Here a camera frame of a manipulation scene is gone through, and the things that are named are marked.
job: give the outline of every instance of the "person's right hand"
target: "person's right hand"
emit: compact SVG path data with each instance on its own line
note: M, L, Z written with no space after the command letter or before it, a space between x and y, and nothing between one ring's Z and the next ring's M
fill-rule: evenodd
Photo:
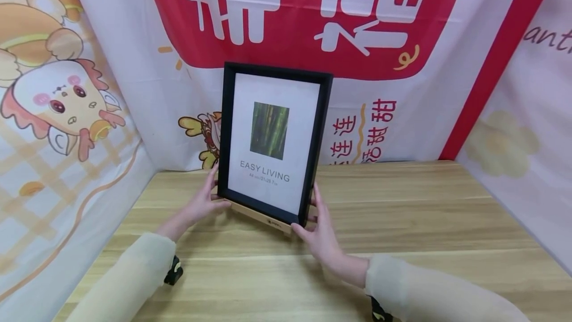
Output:
M308 244L308 249L322 265L331 268L343 256L332 226L330 211L323 201L317 183L314 183L314 198L311 204L316 207L317 216L308 216L308 221L317 223L315 227L303 228L292 224L294 232Z

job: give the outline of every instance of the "cartoon mascot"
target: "cartoon mascot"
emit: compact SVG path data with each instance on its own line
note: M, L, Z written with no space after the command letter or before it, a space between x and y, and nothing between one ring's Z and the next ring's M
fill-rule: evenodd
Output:
M181 117L178 125L185 129L188 137L196 137L202 135L207 144L207 150L199 154L199 160L203 162L203 169L210 169L218 161L220 149L220 124L221 112L213 112L212 114L200 114L197 118Z
M79 59L82 39L64 28L79 20L78 0L0 0L0 114L68 156L86 161L94 142L125 125L95 64Z
M0 0L0 86L57 60L79 58L83 41L64 27L79 21L79 0Z

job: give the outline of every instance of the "cartoon eye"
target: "cartoon eye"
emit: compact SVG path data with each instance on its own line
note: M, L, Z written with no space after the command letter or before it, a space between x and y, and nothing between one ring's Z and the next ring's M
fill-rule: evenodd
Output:
M52 110L56 113L64 113L66 111L64 104L58 100L51 100L50 108L52 108Z
M78 95L79 97L86 97L87 93L85 93L85 90L79 86L79 85L75 85L73 87L73 91L75 92L76 95Z

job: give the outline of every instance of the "green bamboo picture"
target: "green bamboo picture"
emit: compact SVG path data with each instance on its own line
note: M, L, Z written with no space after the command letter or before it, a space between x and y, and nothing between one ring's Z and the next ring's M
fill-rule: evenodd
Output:
M254 103L251 152L282 160L285 154L287 116L290 108Z

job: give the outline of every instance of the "fabric backdrop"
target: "fabric backdrop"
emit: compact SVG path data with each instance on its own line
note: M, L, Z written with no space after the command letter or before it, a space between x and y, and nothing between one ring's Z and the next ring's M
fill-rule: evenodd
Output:
M81 2L0 0L0 321L52 321L154 173Z
M218 158L225 61L334 73L320 164L454 159L540 2L82 0L171 170Z
M572 0L544 0L459 154L572 274Z

